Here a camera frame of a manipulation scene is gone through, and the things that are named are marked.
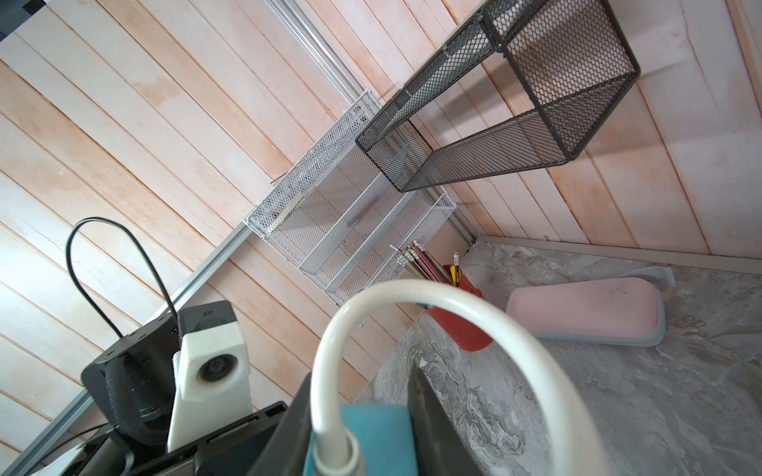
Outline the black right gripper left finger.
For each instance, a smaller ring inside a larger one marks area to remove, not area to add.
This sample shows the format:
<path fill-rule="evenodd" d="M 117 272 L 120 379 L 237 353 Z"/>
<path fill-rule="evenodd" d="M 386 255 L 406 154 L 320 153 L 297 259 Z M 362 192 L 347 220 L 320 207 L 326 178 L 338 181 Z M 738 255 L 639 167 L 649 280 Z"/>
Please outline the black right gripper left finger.
<path fill-rule="evenodd" d="M 312 435 L 309 373 L 291 406 L 280 420 L 248 475 L 297 475 L 304 473 Z"/>

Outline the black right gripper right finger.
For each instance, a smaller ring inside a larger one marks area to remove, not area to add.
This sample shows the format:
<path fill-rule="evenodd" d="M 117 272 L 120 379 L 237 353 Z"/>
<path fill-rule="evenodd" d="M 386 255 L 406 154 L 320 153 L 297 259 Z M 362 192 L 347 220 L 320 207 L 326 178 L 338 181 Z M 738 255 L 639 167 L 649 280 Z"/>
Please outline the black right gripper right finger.
<path fill-rule="evenodd" d="M 420 368 L 410 374 L 407 408 L 420 475 L 482 475 Z"/>

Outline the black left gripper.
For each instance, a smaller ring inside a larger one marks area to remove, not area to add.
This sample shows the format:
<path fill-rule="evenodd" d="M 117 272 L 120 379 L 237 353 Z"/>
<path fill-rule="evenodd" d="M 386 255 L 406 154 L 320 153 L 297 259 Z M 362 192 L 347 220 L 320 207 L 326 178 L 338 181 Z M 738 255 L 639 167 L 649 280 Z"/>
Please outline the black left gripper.
<path fill-rule="evenodd" d="M 229 424 L 128 475 L 245 475 L 263 453 L 289 406 L 283 402 Z"/>

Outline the blue power strip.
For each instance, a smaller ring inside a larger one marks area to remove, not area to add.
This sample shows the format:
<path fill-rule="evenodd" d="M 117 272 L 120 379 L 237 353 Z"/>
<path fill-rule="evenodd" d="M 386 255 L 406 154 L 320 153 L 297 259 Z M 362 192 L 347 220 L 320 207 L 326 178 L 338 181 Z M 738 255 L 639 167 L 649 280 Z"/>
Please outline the blue power strip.
<path fill-rule="evenodd" d="M 315 436 L 305 457 L 304 475 L 418 475 L 411 414 L 401 406 L 343 405 L 350 460 L 339 472 L 323 472 L 314 462 Z"/>

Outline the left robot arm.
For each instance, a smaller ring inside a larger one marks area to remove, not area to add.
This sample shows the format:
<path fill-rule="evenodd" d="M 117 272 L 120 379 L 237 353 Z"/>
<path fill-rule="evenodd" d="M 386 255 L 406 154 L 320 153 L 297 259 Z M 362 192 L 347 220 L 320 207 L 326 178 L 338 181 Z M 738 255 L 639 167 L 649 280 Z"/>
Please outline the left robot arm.
<path fill-rule="evenodd" d="M 288 410 L 253 408 L 247 346 L 229 301 L 168 311 L 81 373 L 107 423 L 61 457 L 62 475 L 246 475 Z"/>

